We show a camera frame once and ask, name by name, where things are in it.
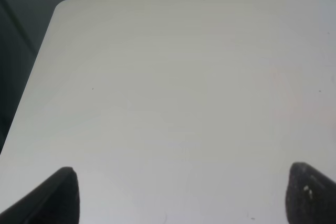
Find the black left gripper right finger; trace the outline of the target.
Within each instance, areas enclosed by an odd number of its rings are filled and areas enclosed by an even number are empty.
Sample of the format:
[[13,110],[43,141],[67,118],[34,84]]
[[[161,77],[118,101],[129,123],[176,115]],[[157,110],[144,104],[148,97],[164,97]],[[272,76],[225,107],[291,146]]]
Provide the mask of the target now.
[[285,209],[291,224],[335,223],[335,182],[307,163],[293,163]]

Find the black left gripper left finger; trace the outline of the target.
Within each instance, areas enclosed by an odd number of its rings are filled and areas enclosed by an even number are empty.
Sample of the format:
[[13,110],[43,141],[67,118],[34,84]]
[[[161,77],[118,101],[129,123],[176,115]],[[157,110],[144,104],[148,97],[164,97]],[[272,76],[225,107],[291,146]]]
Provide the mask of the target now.
[[77,174],[62,167],[1,213],[1,223],[79,223]]

